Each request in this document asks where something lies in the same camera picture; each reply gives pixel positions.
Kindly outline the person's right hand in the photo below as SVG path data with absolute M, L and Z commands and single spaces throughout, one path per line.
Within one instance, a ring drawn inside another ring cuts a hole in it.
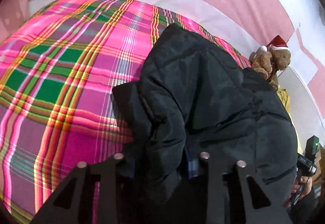
M 284 208 L 295 205 L 299 200 L 307 196 L 312 190 L 312 178 L 301 176 L 297 177 L 294 186 L 290 192 L 289 198 L 284 204 Z

